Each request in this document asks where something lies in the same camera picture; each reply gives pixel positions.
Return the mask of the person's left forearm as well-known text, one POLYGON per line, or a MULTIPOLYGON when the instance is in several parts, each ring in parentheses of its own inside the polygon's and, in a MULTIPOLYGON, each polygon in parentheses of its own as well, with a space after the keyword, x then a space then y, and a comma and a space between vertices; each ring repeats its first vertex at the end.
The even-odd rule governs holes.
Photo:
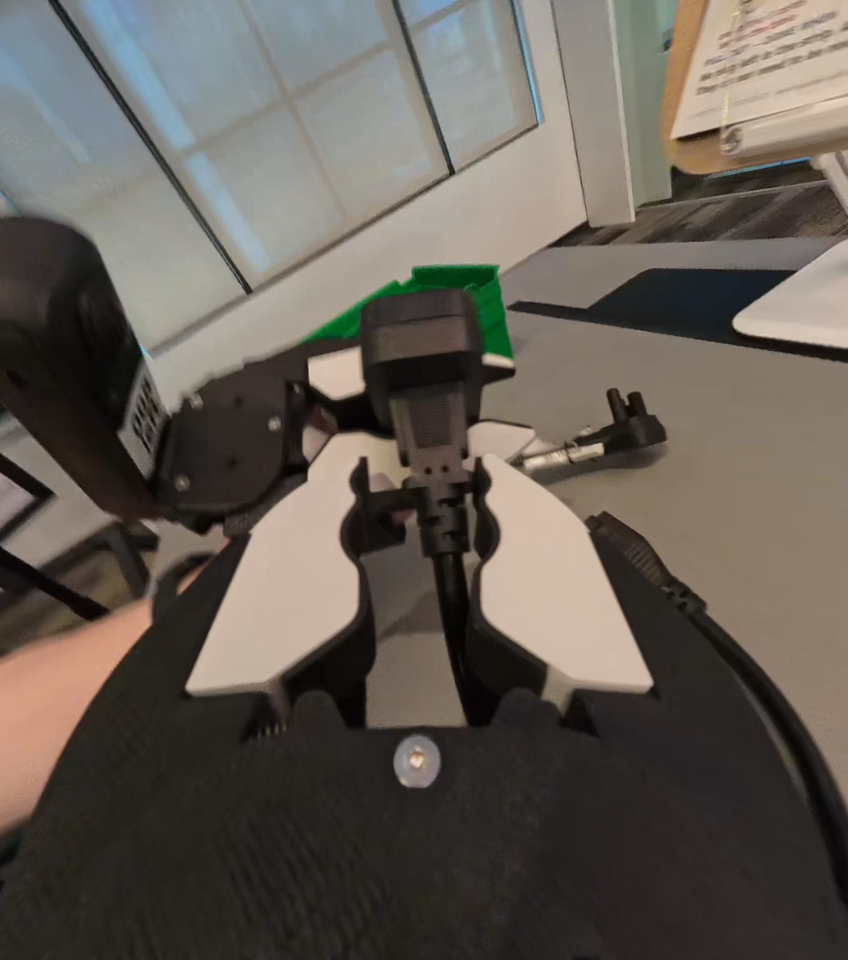
POLYGON ((0 657, 0 839, 34 813, 80 720, 154 608, 148 597, 0 657))

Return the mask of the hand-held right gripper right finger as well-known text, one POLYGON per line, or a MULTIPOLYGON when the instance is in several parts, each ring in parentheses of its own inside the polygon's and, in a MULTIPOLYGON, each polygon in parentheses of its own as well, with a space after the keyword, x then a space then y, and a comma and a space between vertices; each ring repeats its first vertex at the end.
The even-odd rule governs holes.
POLYGON ((645 695, 653 678, 590 531, 528 476, 475 464, 469 667, 497 696, 645 695))

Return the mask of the white printed paper sheet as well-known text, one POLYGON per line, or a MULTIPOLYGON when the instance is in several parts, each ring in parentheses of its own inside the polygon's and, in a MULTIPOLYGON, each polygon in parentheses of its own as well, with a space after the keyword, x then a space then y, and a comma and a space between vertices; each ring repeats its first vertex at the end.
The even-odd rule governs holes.
POLYGON ((848 1, 681 2, 670 139, 848 96, 848 1))

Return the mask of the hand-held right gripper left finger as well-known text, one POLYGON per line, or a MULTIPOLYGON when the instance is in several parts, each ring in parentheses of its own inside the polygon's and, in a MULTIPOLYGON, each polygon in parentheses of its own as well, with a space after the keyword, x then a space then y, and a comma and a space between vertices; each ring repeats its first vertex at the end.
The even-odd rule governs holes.
POLYGON ((360 537, 367 478, 359 453, 324 453, 307 481, 266 514, 249 535, 233 579, 192 667, 194 698, 286 686, 321 659, 342 653, 329 687, 347 687, 374 659, 375 625, 360 537))

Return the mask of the loose black plug adapter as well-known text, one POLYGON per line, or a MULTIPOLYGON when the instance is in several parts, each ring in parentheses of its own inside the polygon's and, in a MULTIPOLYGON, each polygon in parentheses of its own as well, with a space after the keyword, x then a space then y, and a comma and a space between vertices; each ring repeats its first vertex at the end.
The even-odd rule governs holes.
POLYGON ((582 446, 601 446, 603 455, 650 450, 668 440, 665 426, 647 411, 643 395, 636 391, 623 396, 611 388, 606 399, 612 422, 600 429, 581 431, 574 440, 582 446))

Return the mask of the green plastic bin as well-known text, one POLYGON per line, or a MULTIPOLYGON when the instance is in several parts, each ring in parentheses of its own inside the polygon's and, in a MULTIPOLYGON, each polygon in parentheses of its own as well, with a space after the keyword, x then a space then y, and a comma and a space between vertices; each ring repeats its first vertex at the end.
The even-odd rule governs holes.
POLYGON ((303 344, 357 339, 363 308, 382 298, 420 292, 460 290, 471 297, 476 307, 484 353, 512 361, 514 352, 506 323, 499 270, 500 268, 494 265, 413 267, 408 279, 388 282, 312 331, 303 340, 303 344))

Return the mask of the large frosted window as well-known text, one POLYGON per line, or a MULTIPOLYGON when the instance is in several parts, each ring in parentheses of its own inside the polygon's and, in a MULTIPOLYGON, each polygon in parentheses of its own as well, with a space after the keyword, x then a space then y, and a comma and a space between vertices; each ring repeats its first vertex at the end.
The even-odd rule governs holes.
POLYGON ((520 261, 633 213, 609 2, 0 2, 0 214, 167 349, 280 284, 520 261))

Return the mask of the small silver metal connector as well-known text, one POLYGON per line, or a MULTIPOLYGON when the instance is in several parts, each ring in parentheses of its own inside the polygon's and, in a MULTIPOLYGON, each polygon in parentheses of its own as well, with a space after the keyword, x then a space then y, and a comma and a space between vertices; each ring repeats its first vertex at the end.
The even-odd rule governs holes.
POLYGON ((550 449, 523 454, 520 469, 525 474, 548 474, 554 471, 577 467, 605 455, 605 447, 601 442, 580 445, 566 443, 550 449))

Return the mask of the black table mat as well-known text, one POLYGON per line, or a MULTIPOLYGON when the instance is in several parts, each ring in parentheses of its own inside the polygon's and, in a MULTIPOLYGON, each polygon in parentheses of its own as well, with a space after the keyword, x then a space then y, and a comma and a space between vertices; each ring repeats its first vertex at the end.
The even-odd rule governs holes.
POLYGON ((588 307, 518 299, 508 309, 848 365, 848 349, 750 337, 733 328, 738 313, 792 276, 792 270, 649 269, 588 307))

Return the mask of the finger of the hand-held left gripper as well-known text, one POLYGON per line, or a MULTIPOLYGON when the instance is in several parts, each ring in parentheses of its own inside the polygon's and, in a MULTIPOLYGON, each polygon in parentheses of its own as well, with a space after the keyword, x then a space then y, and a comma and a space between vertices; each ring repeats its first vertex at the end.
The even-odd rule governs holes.
POLYGON ((473 472, 478 459, 497 456, 519 472, 525 451, 538 442, 533 427, 499 420, 484 419, 469 427, 469 471, 473 472))
POLYGON ((308 391, 310 424, 330 436, 370 433, 393 437, 381 423, 367 390, 359 349, 343 349, 310 357, 308 391))

